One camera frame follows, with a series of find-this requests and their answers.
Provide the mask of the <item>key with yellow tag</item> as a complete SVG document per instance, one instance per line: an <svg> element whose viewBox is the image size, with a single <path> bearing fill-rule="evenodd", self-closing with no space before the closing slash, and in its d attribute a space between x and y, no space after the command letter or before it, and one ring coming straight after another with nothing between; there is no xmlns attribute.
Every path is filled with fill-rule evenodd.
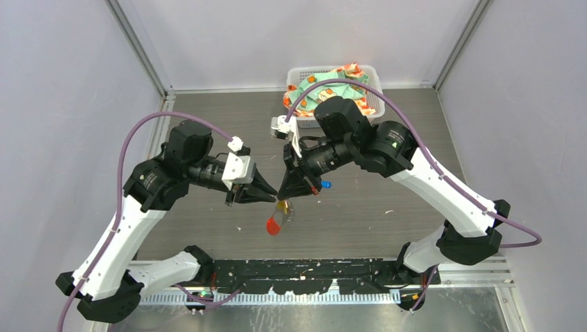
<svg viewBox="0 0 587 332"><path fill-rule="evenodd" d="M277 204L278 211L284 215L291 215L293 213L292 204L288 200L279 201Z"/></svg>

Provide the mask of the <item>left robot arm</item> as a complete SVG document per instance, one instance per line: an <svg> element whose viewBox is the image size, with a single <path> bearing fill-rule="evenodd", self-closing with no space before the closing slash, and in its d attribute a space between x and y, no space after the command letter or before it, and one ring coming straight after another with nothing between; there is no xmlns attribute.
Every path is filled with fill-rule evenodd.
<svg viewBox="0 0 587 332"><path fill-rule="evenodd" d="M227 205L276 200L276 190L238 137L229 140L225 160L210 154L213 132L210 124L185 119L172 128L157 156L137 164L126 181L118 179L117 210L108 228L77 270L56 279L69 300L78 300L86 320L116 324L164 288L211 281L214 261L197 246L149 266L130 266L146 236L191 186L224 193Z"/></svg>

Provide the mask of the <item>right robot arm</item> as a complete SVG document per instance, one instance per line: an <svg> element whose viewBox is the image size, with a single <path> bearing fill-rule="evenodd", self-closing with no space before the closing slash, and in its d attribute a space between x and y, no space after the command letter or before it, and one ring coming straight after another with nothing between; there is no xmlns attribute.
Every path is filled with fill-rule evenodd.
<svg viewBox="0 0 587 332"><path fill-rule="evenodd" d="M296 121L285 116L271 121L272 135L287 142L278 199L318 194L322 175L349 163L416 193L444 222L427 237L402 247L394 271L405 284L442 262L472 266L498 252L502 235L497 227L508 215L509 204L480 198L452 179L407 127L395 121L372 124L352 100L339 96L319 104L314 115L321 137L300 136Z"/></svg>

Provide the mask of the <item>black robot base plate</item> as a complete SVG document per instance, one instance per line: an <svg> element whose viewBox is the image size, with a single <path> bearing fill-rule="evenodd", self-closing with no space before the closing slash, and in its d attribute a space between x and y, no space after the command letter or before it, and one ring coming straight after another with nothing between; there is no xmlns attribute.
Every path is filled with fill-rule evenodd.
<svg viewBox="0 0 587 332"><path fill-rule="evenodd" d="M222 293L322 295L337 286L342 295L383 294L407 286L439 284L432 268L411 273L394 260L367 259L219 259L196 278L199 286Z"/></svg>

